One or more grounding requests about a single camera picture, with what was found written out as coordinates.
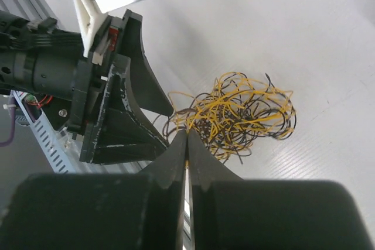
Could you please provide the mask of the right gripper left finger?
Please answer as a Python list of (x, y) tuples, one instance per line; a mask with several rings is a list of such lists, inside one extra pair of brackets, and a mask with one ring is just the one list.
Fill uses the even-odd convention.
[(187, 134), (136, 174), (35, 174), (1, 217), (2, 249), (181, 249)]

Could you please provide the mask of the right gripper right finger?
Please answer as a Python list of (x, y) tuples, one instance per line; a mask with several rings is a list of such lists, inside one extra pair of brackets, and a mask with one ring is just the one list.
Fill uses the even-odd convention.
[(327, 180), (244, 180), (187, 136), (195, 249), (373, 249), (358, 208)]

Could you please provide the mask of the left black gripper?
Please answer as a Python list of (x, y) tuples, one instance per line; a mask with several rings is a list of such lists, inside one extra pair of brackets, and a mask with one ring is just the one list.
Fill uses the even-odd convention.
[[(145, 55), (142, 21), (129, 9), (122, 19), (107, 17), (77, 62), (67, 129), (83, 137), (81, 162), (153, 161), (168, 147), (143, 113), (169, 117), (173, 107)], [(114, 50), (123, 56), (110, 63)]]

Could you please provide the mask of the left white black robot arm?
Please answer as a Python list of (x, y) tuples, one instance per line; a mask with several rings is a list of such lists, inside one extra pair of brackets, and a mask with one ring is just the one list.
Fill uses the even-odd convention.
[(168, 142), (144, 115), (173, 108), (145, 55), (143, 17), (107, 16), (84, 56), (81, 35), (54, 18), (30, 21), (1, 12), (1, 93), (46, 95), (54, 128), (81, 135), (80, 160), (111, 165), (155, 160)]

